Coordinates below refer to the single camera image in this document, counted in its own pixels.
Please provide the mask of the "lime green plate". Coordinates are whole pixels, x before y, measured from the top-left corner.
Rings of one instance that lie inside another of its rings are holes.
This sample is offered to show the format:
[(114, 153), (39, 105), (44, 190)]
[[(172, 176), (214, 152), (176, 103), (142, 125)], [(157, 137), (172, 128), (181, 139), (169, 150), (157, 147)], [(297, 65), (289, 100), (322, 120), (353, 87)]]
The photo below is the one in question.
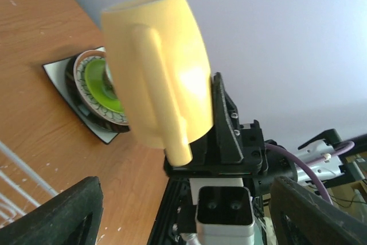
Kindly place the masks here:
[(84, 71), (87, 88), (92, 97), (104, 108), (122, 114), (124, 108), (120, 101), (116, 96), (110, 96), (111, 93), (104, 84), (105, 65), (105, 59), (93, 59), (88, 62)]

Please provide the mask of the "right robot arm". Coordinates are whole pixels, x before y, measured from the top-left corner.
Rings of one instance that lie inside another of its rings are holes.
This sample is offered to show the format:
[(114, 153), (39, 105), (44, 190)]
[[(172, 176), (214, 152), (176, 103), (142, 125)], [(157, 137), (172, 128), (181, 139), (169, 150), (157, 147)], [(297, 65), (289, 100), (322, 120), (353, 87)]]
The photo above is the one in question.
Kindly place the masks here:
[(363, 179), (347, 157), (366, 151), (366, 135), (343, 141), (336, 129), (325, 130), (290, 153), (274, 140), (265, 140), (260, 123), (239, 122), (237, 107), (224, 86), (221, 73), (212, 81), (213, 127), (190, 144), (193, 159), (182, 167), (163, 163), (170, 178), (187, 178), (195, 184), (244, 185), (253, 197), (270, 192), (274, 178), (285, 176), (302, 186), (325, 188)]

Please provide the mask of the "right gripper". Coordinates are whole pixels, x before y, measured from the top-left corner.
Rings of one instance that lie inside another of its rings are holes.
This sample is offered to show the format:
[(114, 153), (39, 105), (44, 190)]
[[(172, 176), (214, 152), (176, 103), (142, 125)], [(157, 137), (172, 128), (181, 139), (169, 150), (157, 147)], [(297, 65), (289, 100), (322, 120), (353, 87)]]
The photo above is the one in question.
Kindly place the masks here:
[(193, 160), (180, 167), (164, 160), (163, 169), (170, 178), (254, 178), (265, 173), (268, 165), (262, 129), (258, 120), (239, 126), (238, 116), (232, 118), (228, 110), (236, 110), (227, 95), (221, 73), (213, 76), (212, 104), (214, 127), (192, 142)]

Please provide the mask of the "yellow mug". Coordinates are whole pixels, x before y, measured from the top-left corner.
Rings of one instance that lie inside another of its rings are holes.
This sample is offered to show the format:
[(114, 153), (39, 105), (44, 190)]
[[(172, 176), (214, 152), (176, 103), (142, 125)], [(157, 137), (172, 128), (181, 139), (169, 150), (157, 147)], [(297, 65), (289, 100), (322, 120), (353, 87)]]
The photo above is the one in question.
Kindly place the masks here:
[(114, 90), (136, 139), (172, 166), (213, 127), (211, 72), (187, 0), (132, 0), (101, 12)]

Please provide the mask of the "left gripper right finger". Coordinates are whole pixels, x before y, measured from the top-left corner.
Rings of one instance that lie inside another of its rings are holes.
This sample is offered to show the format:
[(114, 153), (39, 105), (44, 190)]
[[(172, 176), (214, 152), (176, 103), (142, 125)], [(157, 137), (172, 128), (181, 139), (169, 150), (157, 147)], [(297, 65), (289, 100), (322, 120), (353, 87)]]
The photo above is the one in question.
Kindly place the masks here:
[(366, 244), (366, 224), (287, 177), (271, 186), (270, 214), (278, 244)]

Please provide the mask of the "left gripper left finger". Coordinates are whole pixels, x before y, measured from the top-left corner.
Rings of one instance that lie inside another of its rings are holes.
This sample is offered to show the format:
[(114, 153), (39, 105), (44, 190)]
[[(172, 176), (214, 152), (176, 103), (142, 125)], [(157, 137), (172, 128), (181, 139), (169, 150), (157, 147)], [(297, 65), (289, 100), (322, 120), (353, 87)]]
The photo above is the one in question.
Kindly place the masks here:
[(1, 229), (1, 244), (95, 244), (103, 214), (99, 178), (86, 177)]

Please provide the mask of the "white wire dish rack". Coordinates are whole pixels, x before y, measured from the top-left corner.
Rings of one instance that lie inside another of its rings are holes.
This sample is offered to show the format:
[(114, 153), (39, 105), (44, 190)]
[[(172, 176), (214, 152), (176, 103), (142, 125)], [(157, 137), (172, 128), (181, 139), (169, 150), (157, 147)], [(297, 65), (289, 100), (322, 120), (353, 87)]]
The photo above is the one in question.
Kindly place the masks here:
[(1, 227), (59, 195), (22, 158), (1, 143)]

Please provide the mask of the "orange rimmed floral plate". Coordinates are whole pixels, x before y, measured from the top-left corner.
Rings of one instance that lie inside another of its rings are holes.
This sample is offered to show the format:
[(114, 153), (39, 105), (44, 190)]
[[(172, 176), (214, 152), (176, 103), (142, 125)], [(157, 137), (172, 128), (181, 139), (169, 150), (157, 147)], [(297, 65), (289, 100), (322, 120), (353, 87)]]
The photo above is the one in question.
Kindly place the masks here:
[[(127, 126), (128, 120), (125, 116), (125, 113), (120, 114), (104, 108), (90, 94), (85, 82), (84, 71), (88, 62), (93, 59), (105, 59), (106, 61), (105, 49), (103, 47), (99, 47), (93, 50), (86, 50), (77, 57), (73, 66), (74, 80), (81, 95), (82, 101), (87, 105), (92, 113), (99, 116), (100, 118), (117, 125)], [(107, 88), (107, 91), (111, 93), (110, 96), (114, 96), (114, 93), (110, 89)]]

